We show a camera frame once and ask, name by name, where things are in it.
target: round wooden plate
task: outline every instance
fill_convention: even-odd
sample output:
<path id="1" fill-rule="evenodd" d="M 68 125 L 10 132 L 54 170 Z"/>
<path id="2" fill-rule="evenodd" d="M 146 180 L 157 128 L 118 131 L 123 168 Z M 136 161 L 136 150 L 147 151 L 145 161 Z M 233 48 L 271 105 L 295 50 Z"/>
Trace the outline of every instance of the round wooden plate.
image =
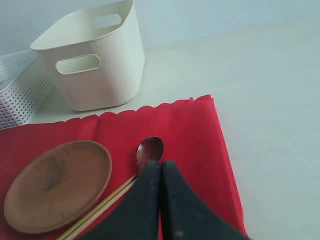
<path id="1" fill-rule="evenodd" d="M 4 217 L 12 228 L 28 234 L 70 224 L 94 206 L 111 170 L 110 154 L 97 142 L 59 145 L 15 178 L 5 196 Z"/>

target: chopsticks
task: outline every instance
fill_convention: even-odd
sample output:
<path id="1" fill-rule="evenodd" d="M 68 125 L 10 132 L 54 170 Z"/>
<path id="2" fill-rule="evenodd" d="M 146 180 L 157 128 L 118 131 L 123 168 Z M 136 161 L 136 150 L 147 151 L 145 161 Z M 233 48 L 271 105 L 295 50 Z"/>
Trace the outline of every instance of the chopsticks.
<path id="1" fill-rule="evenodd" d="M 133 175 L 124 184 L 118 187 L 102 202 L 89 211 L 84 217 L 78 220 L 72 225 L 64 234 L 62 234 L 57 240 L 73 240 L 83 230 L 85 230 L 90 224 L 92 224 L 101 214 L 103 214 L 112 204 L 114 204 L 119 198 L 121 198 L 128 190 L 135 184 L 137 175 Z"/>

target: white plastic basket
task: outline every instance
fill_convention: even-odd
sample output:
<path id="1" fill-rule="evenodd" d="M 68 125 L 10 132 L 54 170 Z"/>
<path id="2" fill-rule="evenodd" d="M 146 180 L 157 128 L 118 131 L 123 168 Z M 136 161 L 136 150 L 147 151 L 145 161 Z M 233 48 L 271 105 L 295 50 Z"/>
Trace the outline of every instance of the white plastic basket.
<path id="1" fill-rule="evenodd" d="M 77 111 L 127 103 L 140 89 L 145 55 L 132 0 L 68 14 L 30 47 Z"/>
<path id="2" fill-rule="evenodd" d="M 52 86 L 32 51 L 0 56 L 0 129 L 28 123 Z"/>

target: red cloth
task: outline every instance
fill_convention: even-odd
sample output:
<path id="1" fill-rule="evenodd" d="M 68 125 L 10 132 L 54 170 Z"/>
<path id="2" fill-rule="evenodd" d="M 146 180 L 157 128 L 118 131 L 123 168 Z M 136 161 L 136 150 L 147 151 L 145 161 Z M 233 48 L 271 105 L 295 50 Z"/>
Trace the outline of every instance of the red cloth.
<path id="1" fill-rule="evenodd" d="M 178 100 L 138 111 L 106 112 L 66 122 L 28 124 L 0 130 L 0 239 L 53 240 L 67 228 L 45 234 L 23 234 L 11 229 L 3 203 L 15 176 L 45 151 L 75 140 L 93 140 L 106 146 L 112 157 L 111 179 L 101 198 L 136 172 L 136 150 L 149 136 L 162 138 L 164 160 L 174 160 L 190 187 L 227 223 L 246 235 L 242 206 L 224 137 L 211 96 Z M 85 232 L 101 222 L 114 204 Z"/>

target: white table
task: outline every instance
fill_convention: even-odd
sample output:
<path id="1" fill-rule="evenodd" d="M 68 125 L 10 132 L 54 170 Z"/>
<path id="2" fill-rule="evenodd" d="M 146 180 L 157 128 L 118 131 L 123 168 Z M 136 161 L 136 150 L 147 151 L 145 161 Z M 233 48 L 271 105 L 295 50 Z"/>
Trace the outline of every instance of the white table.
<path id="1" fill-rule="evenodd" d="M 33 123 L 211 94 L 257 240 L 320 236 L 320 17 L 145 50 L 138 96 L 76 112 L 54 89 Z"/>

